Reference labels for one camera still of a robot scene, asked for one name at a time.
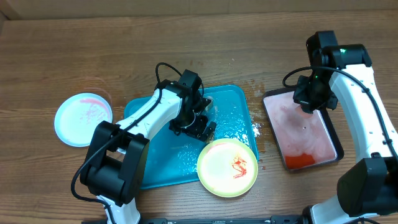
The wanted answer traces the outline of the yellow plate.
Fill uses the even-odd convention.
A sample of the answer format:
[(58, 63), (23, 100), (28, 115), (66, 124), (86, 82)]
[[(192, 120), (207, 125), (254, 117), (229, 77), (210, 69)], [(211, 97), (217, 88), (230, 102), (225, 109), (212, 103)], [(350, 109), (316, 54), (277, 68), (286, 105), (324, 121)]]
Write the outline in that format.
[(253, 151), (236, 139), (218, 139), (207, 144), (197, 160), (201, 184), (212, 194), (233, 198), (254, 185), (258, 166)]

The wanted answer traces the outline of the light blue plate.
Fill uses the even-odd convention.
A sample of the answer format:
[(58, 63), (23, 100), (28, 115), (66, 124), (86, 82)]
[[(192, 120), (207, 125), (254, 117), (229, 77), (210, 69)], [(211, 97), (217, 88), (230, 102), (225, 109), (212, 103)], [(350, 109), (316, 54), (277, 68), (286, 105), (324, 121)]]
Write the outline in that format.
[(64, 101), (54, 118), (58, 138), (72, 147), (89, 146), (97, 125), (112, 122), (110, 104), (94, 93), (79, 93)]

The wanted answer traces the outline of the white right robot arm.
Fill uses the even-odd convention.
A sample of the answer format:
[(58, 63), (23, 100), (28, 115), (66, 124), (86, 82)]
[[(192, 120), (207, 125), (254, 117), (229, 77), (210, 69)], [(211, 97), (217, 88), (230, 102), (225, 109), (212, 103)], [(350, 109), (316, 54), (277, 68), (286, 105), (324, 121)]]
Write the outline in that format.
[(312, 206), (311, 223), (355, 223), (397, 212), (397, 131), (381, 101), (372, 61), (361, 44), (307, 44), (309, 77), (301, 76), (294, 102), (302, 111), (342, 106), (356, 164), (341, 176), (337, 193)]

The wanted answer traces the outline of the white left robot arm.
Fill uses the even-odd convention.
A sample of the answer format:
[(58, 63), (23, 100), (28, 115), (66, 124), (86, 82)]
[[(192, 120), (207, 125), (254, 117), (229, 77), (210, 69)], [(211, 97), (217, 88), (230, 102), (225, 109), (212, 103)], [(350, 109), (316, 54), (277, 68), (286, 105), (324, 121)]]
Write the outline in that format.
[(144, 177), (150, 140), (168, 125), (177, 136), (184, 133), (206, 142), (216, 128), (202, 113), (210, 103), (200, 78), (164, 80), (130, 117), (117, 124), (100, 122), (85, 161), (72, 178), (73, 196), (102, 204), (105, 223), (138, 223), (133, 200)]

